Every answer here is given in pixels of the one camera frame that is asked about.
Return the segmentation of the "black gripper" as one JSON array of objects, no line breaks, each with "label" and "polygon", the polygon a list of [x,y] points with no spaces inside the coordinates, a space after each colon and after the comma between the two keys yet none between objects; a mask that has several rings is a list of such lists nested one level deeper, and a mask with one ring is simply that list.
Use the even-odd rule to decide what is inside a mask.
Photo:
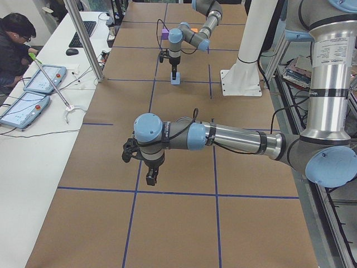
[{"label": "black gripper", "polygon": [[160,166],[165,162],[165,155],[161,155],[159,158],[155,160],[144,159],[144,163],[148,167],[148,173],[146,175],[147,185],[156,185],[158,171]]},{"label": "black gripper", "polygon": [[172,57],[170,56],[169,57],[169,63],[171,64],[171,80],[175,80],[177,79],[177,75],[178,75],[178,72],[177,72],[177,66],[178,64],[180,63],[181,61],[181,57]]}]

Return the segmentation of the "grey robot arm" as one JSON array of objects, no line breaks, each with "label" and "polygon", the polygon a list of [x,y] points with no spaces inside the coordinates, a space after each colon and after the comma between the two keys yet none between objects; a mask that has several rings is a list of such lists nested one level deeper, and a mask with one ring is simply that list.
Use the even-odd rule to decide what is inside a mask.
[{"label": "grey robot arm", "polygon": [[[252,1],[236,63],[221,70],[223,96],[261,96],[256,62],[278,1]],[[213,29],[221,23],[217,1],[192,1],[206,16],[198,33],[181,23],[169,31],[172,82],[176,80],[181,43],[207,50]],[[153,113],[137,117],[133,133],[123,145],[122,159],[143,161],[146,180],[155,185],[165,150],[201,150],[219,146],[242,155],[265,155],[290,166],[307,180],[326,188],[342,186],[356,177],[356,152],[345,132],[350,92],[352,54],[356,39],[356,1],[287,1],[286,39],[312,41],[312,73],[308,91],[306,128],[298,135],[267,133],[258,128],[238,128],[192,118],[162,121]]]},{"label": "grey robot arm", "polygon": [[209,38],[223,17],[223,11],[218,1],[192,1],[192,9],[206,17],[206,22],[198,32],[194,32],[187,22],[181,22],[177,28],[169,30],[170,42],[166,56],[171,64],[171,83],[180,83],[180,74],[177,66],[181,60],[181,44],[187,42],[198,50],[206,51],[209,47]]}]

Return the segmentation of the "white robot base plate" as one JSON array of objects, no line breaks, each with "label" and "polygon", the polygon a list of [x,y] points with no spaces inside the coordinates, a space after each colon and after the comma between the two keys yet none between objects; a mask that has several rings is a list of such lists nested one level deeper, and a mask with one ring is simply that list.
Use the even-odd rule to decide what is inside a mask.
[{"label": "white robot base plate", "polygon": [[224,96],[260,97],[259,55],[263,47],[277,0],[251,1],[237,61],[229,70],[221,70]]}]

